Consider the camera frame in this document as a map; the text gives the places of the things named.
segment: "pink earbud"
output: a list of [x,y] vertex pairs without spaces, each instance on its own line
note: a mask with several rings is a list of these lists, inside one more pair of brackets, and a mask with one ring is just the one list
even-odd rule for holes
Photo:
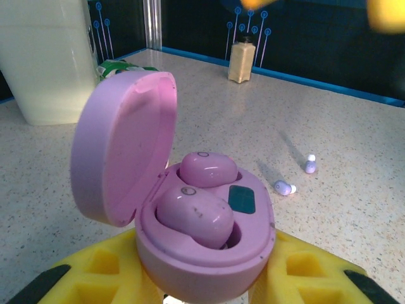
[[164,192],[158,198],[156,216],[166,227],[211,249],[220,249],[234,228],[234,214],[226,201],[189,186]]
[[219,153],[193,152],[180,164],[180,178],[200,188],[218,187],[237,180],[238,168],[228,156]]

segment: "yellow foam holder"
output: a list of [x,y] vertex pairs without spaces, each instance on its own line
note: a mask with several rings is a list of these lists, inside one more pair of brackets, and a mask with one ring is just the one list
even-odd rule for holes
[[[162,304],[137,255],[135,230],[59,261],[71,269],[39,304]],[[357,265],[277,231],[268,265],[249,290],[250,304],[372,304],[344,270]]]

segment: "beige bottle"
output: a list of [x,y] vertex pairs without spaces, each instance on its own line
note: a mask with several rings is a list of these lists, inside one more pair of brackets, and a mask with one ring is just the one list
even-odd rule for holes
[[228,79],[238,84],[248,81],[251,78],[254,52],[256,46],[250,36],[241,36],[233,44],[230,53]]

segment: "black strip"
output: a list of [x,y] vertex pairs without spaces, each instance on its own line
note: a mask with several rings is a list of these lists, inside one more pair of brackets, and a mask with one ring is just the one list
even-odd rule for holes
[[352,270],[345,270],[344,273],[373,304],[400,304],[372,278]]
[[60,265],[44,271],[7,304],[37,304],[70,269],[70,265]]

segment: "white bottle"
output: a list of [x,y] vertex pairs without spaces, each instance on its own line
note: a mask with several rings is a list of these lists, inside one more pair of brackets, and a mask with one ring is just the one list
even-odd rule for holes
[[98,83],[86,0],[1,0],[0,69],[32,125],[78,121]]
[[238,84],[248,81],[251,78],[254,52],[256,46],[253,44],[252,37],[241,36],[233,44],[228,70],[228,79],[236,81]]

